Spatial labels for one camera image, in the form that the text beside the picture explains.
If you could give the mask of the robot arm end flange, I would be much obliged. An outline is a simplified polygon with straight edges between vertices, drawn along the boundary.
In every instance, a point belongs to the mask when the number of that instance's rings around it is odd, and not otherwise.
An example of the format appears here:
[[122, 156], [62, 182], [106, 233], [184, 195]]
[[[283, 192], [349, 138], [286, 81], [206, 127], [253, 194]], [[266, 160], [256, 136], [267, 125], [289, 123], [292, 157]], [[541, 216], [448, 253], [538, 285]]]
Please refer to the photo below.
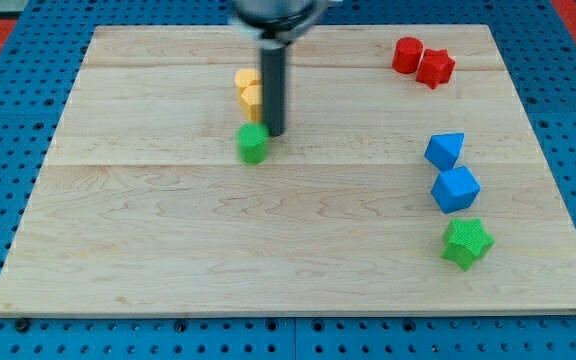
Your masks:
[[258, 42], [288, 44], [313, 27], [328, 0], [232, 0], [232, 24]]

